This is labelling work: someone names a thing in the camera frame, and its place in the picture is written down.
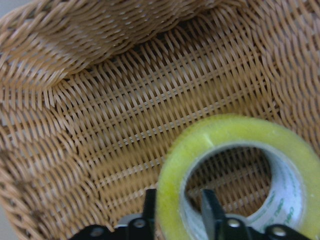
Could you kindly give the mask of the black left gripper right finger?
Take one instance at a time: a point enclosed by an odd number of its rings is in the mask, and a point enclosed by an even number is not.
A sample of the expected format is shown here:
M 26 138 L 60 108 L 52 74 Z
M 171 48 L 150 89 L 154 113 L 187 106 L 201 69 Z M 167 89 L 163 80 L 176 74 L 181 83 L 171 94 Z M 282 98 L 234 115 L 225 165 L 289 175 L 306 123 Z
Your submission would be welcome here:
M 221 222 L 225 212 L 213 190 L 203 189 L 201 192 L 201 217 L 209 240 L 217 240 Z

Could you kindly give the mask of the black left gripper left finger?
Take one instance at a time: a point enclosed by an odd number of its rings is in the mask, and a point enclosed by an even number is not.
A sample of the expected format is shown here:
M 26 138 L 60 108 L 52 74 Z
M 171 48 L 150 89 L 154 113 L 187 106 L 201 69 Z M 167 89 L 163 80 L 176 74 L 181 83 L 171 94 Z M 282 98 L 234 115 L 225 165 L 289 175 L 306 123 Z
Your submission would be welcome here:
M 146 222 L 144 240 L 153 240 L 155 238 L 156 196 L 157 190 L 155 188 L 146 190 L 142 212 L 142 218 Z

